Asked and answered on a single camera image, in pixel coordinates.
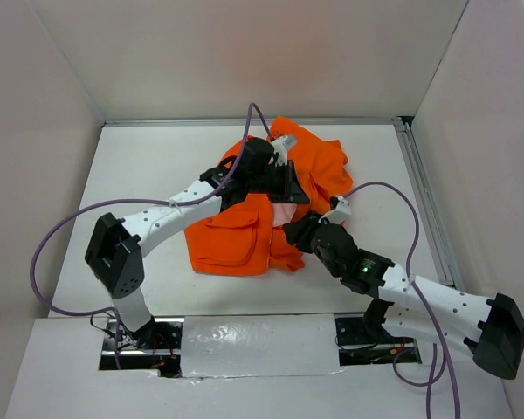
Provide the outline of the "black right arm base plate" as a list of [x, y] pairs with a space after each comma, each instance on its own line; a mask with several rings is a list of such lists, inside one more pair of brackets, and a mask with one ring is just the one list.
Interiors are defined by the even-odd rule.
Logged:
[[360, 314], [335, 317], [334, 320], [335, 343], [343, 367], [392, 364], [396, 357], [400, 363], [421, 362], [412, 338], [370, 333]]

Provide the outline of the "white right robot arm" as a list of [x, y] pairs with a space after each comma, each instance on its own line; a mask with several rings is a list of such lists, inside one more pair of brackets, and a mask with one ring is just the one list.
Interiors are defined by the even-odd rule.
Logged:
[[524, 351], [524, 317], [511, 297], [472, 295], [410, 277], [392, 260], [366, 251], [340, 224], [310, 211], [283, 227], [286, 241], [315, 255], [351, 292], [371, 297], [363, 331], [374, 342], [410, 337], [469, 355], [487, 373], [516, 378]]

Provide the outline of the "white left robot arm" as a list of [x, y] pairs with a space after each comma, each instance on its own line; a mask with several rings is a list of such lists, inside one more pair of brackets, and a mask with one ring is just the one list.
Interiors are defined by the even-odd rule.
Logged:
[[252, 138], [238, 156], [206, 170], [166, 203], [123, 218], [106, 213], [97, 220], [85, 261], [107, 289], [123, 336], [133, 347], [147, 347], [156, 336], [154, 317], [141, 292], [143, 260], [155, 247], [249, 195], [263, 194], [271, 203], [308, 203], [287, 157], [295, 144], [291, 134], [273, 141]]

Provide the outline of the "orange jacket with pink lining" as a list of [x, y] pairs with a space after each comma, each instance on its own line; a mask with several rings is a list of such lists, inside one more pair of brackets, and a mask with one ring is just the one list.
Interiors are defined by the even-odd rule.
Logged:
[[283, 116], [273, 121], [270, 130], [275, 138], [295, 137], [288, 157], [309, 203], [271, 203], [265, 195], [251, 194], [242, 203], [192, 224], [184, 234], [194, 271], [249, 277], [269, 269], [303, 268], [303, 253], [287, 243], [282, 226], [299, 221], [310, 210], [328, 212], [330, 198], [351, 189], [348, 157], [339, 140], [323, 140]]

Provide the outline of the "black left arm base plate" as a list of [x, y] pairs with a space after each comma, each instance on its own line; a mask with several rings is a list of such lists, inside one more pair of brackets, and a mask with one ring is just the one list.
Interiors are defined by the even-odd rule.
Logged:
[[93, 327], [103, 332], [99, 371], [152, 371], [163, 378], [182, 377], [182, 321], [156, 321], [153, 335], [143, 343], [132, 340], [115, 319]]

